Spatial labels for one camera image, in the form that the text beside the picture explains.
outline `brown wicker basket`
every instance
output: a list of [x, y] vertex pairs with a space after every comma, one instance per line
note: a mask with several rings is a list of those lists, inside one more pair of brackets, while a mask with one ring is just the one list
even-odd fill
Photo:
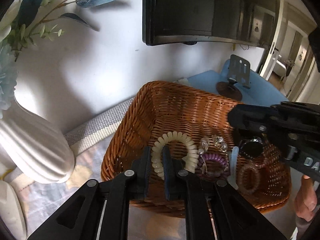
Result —
[[[187, 133], [196, 144], [205, 135], [221, 135], [231, 150], [233, 128], [227, 122], [227, 114], [236, 104], [238, 102], [229, 98], [175, 83], [155, 81], [145, 84], [111, 140], [101, 166], [102, 179], [112, 179], [130, 168], [145, 146], [153, 146], [158, 137], [169, 131]], [[175, 141], [168, 146], [174, 158], [181, 159], [186, 155], [182, 143]], [[216, 149], [209, 148], [209, 153], [213, 152]], [[267, 161], [260, 168], [260, 187], [253, 195], [244, 197], [259, 211], [268, 212], [287, 202], [291, 177], [290, 170], [279, 162], [276, 147], [265, 147], [264, 156]], [[238, 157], [237, 171], [245, 163], [248, 163], [246, 159]], [[243, 178], [247, 186], [250, 186], [251, 176], [247, 173]], [[148, 198], [131, 204], [168, 216], [184, 217], [183, 201], [166, 201], [163, 181], [154, 171], [150, 175]]]

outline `blue flower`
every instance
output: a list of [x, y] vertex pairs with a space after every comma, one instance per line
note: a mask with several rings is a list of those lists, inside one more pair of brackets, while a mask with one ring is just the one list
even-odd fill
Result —
[[0, 42], [0, 118], [3, 117], [3, 110], [7, 110], [14, 99], [18, 76], [14, 60], [10, 45], [6, 41]]

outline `white flower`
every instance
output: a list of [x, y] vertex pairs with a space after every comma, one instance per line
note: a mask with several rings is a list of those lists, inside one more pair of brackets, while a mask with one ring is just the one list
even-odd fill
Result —
[[11, 31], [11, 23], [16, 18], [19, 8], [21, 5], [20, 0], [14, 0], [12, 5], [6, 11], [5, 15], [3, 16], [2, 20], [0, 21], [0, 42], [8, 36], [9, 32]]
[[14, 98], [18, 76], [14, 60], [10, 45], [6, 41], [0, 42], [0, 118], [3, 116], [2, 111], [11, 106]]

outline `hair accessory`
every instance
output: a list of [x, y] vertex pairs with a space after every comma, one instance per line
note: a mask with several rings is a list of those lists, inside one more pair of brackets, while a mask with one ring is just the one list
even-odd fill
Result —
[[227, 153], [228, 151], [228, 144], [225, 143], [224, 138], [217, 135], [213, 135], [211, 138], [203, 137], [200, 140], [199, 147], [204, 149], [204, 152], [207, 152], [211, 145], [217, 147], [223, 153]]
[[185, 144], [188, 149], [187, 158], [184, 159], [186, 162], [185, 170], [195, 173], [199, 157], [195, 142], [192, 141], [186, 133], [182, 134], [182, 132], [173, 131], [164, 133], [162, 137], [159, 137], [158, 141], [155, 142], [155, 146], [152, 148], [151, 162], [157, 175], [164, 179], [164, 170], [161, 163], [161, 151], [162, 148], [171, 141], [180, 141]]
[[[253, 185], [253, 187], [251, 189], [245, 188], [245, 186], [243, 184], [244, 173], [247, 170], [251, 170], [255, 174], [254, 185]], [[259, 172], [258, 168], [253, 163], [245, 164], [241, 168], [241, 170], [240, 170], [240, 172], [238, 174], [239, 190], [244, 194], [253, 194], [259, 188], [259, 185], [260, 185], [260, 172]]]
[[239, 147], [235, 146], [232, 149], [232, 153], [229, 154], [229, 163], [230, 163], [230, 176], [228, 176], [227, 180], [229, 184], [234, 187], [234, 189], [238, 190], [238, 185], [236, 183], [236, 168], [237, 168], [237, 160], [238, 160]]
[[[214, 161], [221, 165], [221, 169], [217, 171], [208, 171], [207, 161]], [[202, 154], [200, 155], [198, 168], [202, 171], [202, 174], [206, 174], [209, 177], [219, 177], [224, 172], [227, 161], [219, 154]]]

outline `human hand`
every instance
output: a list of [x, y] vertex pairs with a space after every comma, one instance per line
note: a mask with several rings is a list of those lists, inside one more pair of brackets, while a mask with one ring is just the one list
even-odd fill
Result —
[[312, 212], [317, 205], [316, 192], [313, 190], [313, 181], [310, 177], [301, 177], [301, 187], [294, 200], [294, 210], [298, 217], [311, 221], [314, 217]]

